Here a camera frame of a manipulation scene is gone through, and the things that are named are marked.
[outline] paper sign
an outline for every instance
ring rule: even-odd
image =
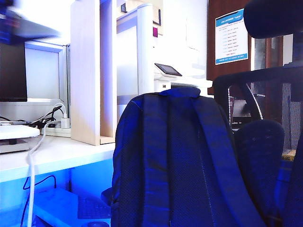
[[[248,34],[244,9],[215,19],[215,64],[248,59]]]

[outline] chair headrest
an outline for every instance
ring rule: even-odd
[[[251,0],[244,9],[248,33],[257,39],[303,31],[302,0]]]

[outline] desk surface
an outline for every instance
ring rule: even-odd
[[[27,139],[30,148],[40,140]],[[115,144],[93,146],[70,138],[46,136],[34,153],[36,175],[110,159]],[[28,151],[0,155],[0,183],[29,176]]]

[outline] blue backpack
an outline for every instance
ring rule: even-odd
[[[112,227],[266,226],[224,112],[199,94],[178,87],[127,105],[116,131]]]

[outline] monitor screen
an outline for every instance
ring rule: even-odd
[[[0,44],[0,102],[26,102],[24,43]]]

